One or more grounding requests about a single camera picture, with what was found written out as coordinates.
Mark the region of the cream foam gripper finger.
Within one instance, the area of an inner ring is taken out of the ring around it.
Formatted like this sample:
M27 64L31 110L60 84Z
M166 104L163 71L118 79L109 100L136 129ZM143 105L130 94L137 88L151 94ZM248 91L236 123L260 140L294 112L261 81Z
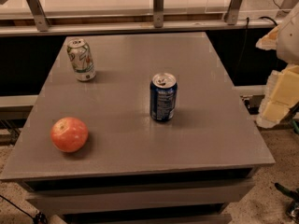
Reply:
M256 123L273 128L287 117L299 102L299 66L288 64L281 72L273 70L264 91Z
M256 47L263 50L276 49L278 31L279 26L274 27L268 34L264 35L257 41Z

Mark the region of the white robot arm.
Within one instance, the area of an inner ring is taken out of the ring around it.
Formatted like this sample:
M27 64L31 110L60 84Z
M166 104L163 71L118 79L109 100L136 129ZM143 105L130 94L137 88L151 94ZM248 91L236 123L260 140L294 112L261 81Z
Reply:
M277 57L287 63L281 72L273 70L268 77L256 119L260 127L273 128L299 103L299 5L260 38L256 47L274 49Z

